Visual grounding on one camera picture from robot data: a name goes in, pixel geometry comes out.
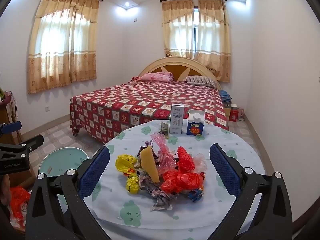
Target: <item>red checkered bedspread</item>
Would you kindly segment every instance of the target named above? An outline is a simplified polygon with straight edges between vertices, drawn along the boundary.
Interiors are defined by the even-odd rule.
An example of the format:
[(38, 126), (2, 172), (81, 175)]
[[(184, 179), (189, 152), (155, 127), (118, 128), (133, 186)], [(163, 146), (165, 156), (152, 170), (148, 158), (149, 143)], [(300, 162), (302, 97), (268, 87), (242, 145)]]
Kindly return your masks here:
[(172, 103), (185, 106), (184, 118), (189, 109), (204, 110), (207, 124), (229, 130), (218, 90), (178, 81), (133, 82), (73, 97), (71, 127), (106, 143), (129, 127), (169, 119)]

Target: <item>floor tile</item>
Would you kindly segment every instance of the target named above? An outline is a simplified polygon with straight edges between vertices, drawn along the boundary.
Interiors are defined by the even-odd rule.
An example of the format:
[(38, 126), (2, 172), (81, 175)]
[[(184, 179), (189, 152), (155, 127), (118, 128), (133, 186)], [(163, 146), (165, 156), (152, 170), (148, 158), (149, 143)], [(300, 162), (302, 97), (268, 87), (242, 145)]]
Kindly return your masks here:
[(60, 137), (61, 135), (63, 135), (64, 134), (64, 132), (63, 131), (57, 131), (57, 132), (54, 132), (52, 135), (54, 136), (54, 137)]

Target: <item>trash pile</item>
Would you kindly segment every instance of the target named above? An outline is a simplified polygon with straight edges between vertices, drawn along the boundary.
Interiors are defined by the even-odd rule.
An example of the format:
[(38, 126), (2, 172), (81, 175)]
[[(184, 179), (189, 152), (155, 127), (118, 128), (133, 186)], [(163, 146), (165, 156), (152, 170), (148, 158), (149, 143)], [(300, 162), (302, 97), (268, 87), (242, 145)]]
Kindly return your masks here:
[[(154, 133), (151, 138), (141, 146), (137, 158), (125, 154), (116, 160), (118, 171), (128, 177), (126, 189), (132, 194), (147, 191), (156, 200), (151, 210), (171, 210), (180, 195), (193, 202), (200, 200), (207, 170), (204, 155), (192, 158), (183, 147), (178, 147), (176, 154), (169, 151), (163, 134)], [(160, 148), (157, 154), (153, 143)]]

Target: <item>round table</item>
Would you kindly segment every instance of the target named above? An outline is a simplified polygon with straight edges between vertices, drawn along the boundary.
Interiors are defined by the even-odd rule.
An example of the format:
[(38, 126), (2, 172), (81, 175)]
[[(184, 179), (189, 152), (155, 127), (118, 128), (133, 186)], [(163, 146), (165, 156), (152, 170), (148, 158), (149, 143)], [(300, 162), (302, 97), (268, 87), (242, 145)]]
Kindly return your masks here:
[[(117, 171), (115, 161), (121, 154), (137, 155), (140, 146), (151, 140), (150, 135), (159, 131), (161, 122), (169, 123), (168, 120), (153, 120), (135, 126), (105, 145), (110, 151), (110, 162), (92, 195), (84, 201), (111, 239), (206, 240), (235, 200), (225, 189), (209, 159), (209, 150), (214, 143), (218, 143), (228, 156), (237, 158), (243, 167), (249, 166), (256, 173), (265, 174), (257, 153), (239, 136), (209, 124), (205, 124), (201, 137), (189, 136), (186, 135), (188, 120), (184, 119), (182, 134), (170, 134), (166, 142), (170, 151), (182, 146), (193, 157), (198, 153), (204, 154), (208, 167), (204, 196), (195, 203), (179, 196), (171, 211), (151, 211), (155, 200), (141, 190), (136, 195), (130, 194), (125, 188), (127, 178)], [(153, 149), (158, 152), (155, 143)], [(240, 233), (250, 226), (259, 200), (257, 195)]]

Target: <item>clear plastic bag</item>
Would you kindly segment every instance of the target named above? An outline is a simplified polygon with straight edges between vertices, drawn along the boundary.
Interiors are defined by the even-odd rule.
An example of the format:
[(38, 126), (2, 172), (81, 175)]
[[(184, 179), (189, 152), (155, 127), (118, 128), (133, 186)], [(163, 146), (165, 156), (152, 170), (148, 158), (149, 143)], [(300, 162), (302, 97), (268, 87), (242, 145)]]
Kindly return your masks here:
[(201, 173), (207, 170), (207, 163), (205, 161), (205, 156), (202, 153), (199, 153), (196, 157), (193, 158), (193, 162), (196, 167), (193, 170), (195, 173)]

